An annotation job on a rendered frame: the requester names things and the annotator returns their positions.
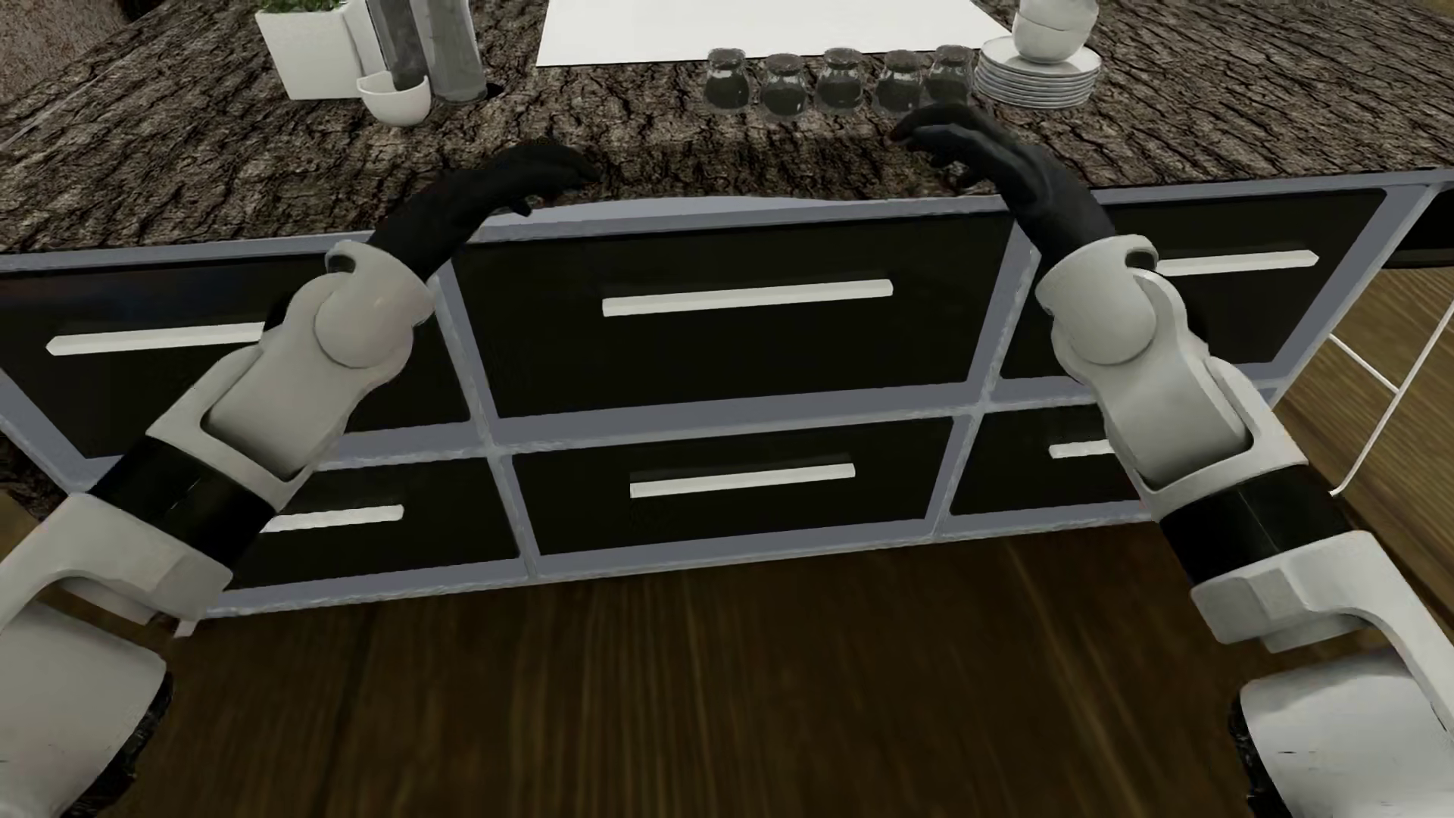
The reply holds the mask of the clear glass jar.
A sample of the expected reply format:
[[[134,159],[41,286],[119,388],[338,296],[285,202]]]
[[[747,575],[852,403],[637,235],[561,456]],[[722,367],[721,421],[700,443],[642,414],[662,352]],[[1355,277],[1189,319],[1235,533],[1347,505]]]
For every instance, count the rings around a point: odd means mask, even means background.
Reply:
[[[817,109],[832,115],[849,115],[864,106],[864,54],[838,46],[824,51],[822,71],[816,77]]]
[[[874,89],[875,110],[885,118],[901,118],[913,112],[923,93],[922,71],[922,54],[910,49],[887,51]]]
[[[968,105],[973,102],[974,49],[964,45],[936,46],[923,92],[929,105]]]
[[[808,106],[806,62],[798,54],[776,52],[762,61],[759,103],[771,121],[795,121]]]
[[[746,52],[739,48],[714,48],[707,55],[702,97],[708,109],[736,113],[752,103]]]

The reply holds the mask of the white square planter box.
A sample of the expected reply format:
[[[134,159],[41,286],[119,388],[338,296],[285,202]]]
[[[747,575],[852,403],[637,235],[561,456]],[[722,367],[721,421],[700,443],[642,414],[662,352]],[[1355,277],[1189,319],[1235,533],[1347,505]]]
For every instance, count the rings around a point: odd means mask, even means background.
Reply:
[[[358,80],[385,70],[366,0],[327,0],[326,6],[254,15],[292,102],[356,99]]]

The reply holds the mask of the stack of white plates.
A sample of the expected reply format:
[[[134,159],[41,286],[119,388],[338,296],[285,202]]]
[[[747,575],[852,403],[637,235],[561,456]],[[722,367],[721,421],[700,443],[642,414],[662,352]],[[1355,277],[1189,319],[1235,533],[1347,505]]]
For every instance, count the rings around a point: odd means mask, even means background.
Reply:
[[[1028,109],[1067,109],[1089,102],[1102,57],[1080,46],[1060,62],[1032,62],[1024,58],[1011,36],[986,41],[974,67],[976,90],[992,99]]]

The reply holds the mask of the dark grey glass vase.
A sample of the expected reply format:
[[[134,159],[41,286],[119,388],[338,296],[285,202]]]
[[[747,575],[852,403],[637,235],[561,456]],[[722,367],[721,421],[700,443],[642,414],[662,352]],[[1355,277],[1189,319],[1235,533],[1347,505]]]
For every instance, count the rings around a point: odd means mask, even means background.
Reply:
[[[384,65],[395,90],[427,78],[427,61],[411,0],[365,0]]]

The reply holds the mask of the light grey glass vase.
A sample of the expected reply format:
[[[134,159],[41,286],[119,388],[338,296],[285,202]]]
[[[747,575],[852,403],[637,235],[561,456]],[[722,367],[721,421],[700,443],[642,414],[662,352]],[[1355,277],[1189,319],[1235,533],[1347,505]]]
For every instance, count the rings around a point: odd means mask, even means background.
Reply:
[[[470,0],[411,0],[433,94],[471,103],[489,96]]]

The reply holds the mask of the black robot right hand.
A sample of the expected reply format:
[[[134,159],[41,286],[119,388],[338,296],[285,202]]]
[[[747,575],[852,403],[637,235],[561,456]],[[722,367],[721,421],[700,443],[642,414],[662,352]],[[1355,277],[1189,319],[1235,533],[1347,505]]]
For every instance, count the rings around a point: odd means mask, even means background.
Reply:
[[[1043,147],[1022,141],[973,105],[932,103],[907,113],[888,139],[925,153],[935,169],[960,166],[952,187],[995,186],[1045,264],[1115,235],[1090,189]]]

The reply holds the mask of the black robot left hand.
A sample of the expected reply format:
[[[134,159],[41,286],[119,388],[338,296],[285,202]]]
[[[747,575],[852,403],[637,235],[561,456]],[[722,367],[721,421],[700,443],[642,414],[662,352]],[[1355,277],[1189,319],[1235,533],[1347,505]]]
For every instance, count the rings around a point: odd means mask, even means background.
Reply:
[[[368,246],[427,280],[490,215],[532,214],[531,198],[553,201],[601,179],[579,150],[534,139],[502,150],[480,169],[451,170],[390,214]]]

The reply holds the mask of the black drawer kitchen island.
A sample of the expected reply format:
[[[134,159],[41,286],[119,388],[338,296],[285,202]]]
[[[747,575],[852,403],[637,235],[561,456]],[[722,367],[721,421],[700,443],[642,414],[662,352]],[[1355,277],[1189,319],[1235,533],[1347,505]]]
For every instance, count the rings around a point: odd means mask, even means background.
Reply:
[[[1101,190],[1269,404],[1454,170]],[[0,254],[0,432],[84,491],[359,232]],[[992,196],[491,216],[208,619],[1146,519]]]

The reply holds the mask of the white metal stool frame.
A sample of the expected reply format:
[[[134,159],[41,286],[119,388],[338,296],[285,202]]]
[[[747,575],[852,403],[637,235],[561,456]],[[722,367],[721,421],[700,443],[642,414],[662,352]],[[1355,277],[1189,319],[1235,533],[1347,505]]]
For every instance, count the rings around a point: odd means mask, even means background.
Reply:
[[[1333,495],[1346,493],[1371,463],[1380,437],[1419,423],[1416,453],[1454,445],[1454,267],[1377,270],[1333,333],[1339,365],[1354,365],[1375,384],[1378,411]]]

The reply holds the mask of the white stacked bowl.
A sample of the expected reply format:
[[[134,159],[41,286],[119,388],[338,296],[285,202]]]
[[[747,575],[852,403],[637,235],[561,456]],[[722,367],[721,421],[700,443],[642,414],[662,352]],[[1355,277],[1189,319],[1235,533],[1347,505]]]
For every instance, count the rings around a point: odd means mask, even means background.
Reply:
[[[1090,28],[1048,28],[1022,15],[1013,17],[1011,32],[1013,46],[1021,58],[1037,64],[1069,61],[1085,46]]]
[[[1021,0],[1016,15],[1040,28],[1089,33],[1101,17],[1101,0]]]

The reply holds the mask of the small white bowl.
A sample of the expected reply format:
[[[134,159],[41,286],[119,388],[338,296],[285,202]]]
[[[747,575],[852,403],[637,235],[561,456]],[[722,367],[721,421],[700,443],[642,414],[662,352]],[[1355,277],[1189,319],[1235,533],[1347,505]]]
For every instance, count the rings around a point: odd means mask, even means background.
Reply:
[[[432,89],[427,76],[401,89],[391,71],[384,70],[356,80],[356,90],[375,121],[390,126],[414,126],[426,121],[432,109]]]

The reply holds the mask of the black drawer front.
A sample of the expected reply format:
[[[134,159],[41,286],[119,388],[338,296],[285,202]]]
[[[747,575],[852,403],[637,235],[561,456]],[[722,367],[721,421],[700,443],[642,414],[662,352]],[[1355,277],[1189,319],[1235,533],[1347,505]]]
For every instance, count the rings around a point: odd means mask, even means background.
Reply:
[[[949,511],[987,514],[1136,501],[1133,482],[1114,453],[1051,453],[1054,445],[1104,439],[1104,418],[1093,402],[984,414]]]
[[[310,477],[284,514],[404,506],[398,523],[265,535],[228,588],[515,559],[518,543],[486,458],[329,469]]]
[[[321,251],[0,275],[0,370],[84,458],[111,458],[236,344],[51,355],[60,336],[263,323]]]
[[[952,418],[541,450],[512,458],[539,554],[925,519]],[[845,463],[853,479],[630,498],[631,479]]]
[[[470,246],[454,259],[499,416],[965,381],[1006,214]],[[887,298],[605,317],[602,298],[887,278]]]
[[[1266,251],[1312,251],[1316,264],[1282,270],[1173,275],[1189,325],[1234,365],[1280,355],[1383,203],[1381,189],[1115,203],[1118,232],[1147,237],[1160,262]]]

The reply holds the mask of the white flat table mat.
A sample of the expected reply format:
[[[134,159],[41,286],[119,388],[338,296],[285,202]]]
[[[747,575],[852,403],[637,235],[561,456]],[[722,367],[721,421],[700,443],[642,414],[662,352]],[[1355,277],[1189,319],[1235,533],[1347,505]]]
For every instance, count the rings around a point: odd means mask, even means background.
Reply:
[[[1009,33],[974,0],[550,0],[538,67],[979,48]]]

